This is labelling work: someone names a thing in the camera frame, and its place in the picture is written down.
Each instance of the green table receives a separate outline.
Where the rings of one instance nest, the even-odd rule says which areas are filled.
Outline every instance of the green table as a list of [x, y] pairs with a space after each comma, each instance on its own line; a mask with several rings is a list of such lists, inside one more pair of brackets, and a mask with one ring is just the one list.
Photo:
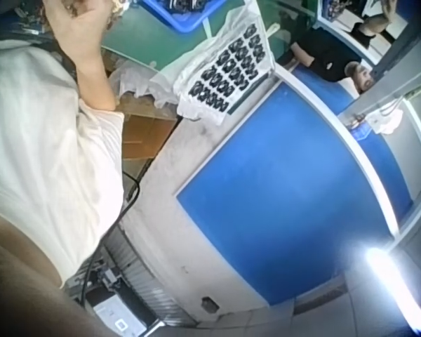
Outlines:
[[[212, 34], [216, 35], [223, 26], [228, 11], [243, 4], [243, 0], [228, 0], [214, 12], [209, 17]], [[103, 46], [144, 65], [152, 65], [156, 70], [162, 70], [205, 39], [203, 26], [188, 34], [181, 34], [165, 25], [144, 7], [138, 6], [126, 11], [106, 34]]]

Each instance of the hand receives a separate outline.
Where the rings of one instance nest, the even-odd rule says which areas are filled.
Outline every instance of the hand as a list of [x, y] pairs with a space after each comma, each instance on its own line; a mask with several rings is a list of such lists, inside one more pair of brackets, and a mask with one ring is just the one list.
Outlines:
[[382, 12], [384, 13], [385, 17], [392, 21], [394, 14], [396, 14], [396, 7], [398, 4], [398, 0], [381, 0], [382, 4]]
[[74, 18], [62, 0], [44, 0], [44, 6], [55, 38], [77, 68], [87, 68], [101, 60], [101, 41], [112, 0], [76, 0], [78, 15]]

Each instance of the fluorescent light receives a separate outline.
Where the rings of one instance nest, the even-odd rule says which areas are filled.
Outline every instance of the fluorescent light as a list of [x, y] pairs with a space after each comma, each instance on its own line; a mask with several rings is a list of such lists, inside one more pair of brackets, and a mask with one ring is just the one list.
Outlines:
[[393, 295], [402, 315], [413, 330], [421, 331], [421, 308], [408, 290], [401, 273], [391, 258], [380, 249], [369, 249], [366, 260], [380, 281]]

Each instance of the blue panel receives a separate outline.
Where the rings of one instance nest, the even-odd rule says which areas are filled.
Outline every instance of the blue panel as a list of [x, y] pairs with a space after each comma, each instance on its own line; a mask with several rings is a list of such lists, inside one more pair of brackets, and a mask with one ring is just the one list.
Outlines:
[[282, 84], [178, 199], [268, 303], [313, 289], [357, 244], [389, 237], [367, 180], [328, 124]]
[[[352, 96], [339, 83], [327, 82], [303, 66], [297, 67], [293, 75], [336, 114], [343, 112], [353, 102]], [[401, 221], [410, 211], [413, 201], [392, 151], [384, 138], [374, 132], [370, 133], [366, 139], [359, 141], [359, 144], [382, 181], [397, 220]]]

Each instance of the cardboard box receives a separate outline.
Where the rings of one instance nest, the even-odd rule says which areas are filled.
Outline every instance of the cardboard box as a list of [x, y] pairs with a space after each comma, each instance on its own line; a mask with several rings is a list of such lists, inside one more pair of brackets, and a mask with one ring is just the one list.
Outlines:
[[124, 94], [117, 109], [126, 115], [123, 159], [155, 158], [177, 123], [174, 109], [157, 109], [152, 96], [134, 98], [133, 93]]

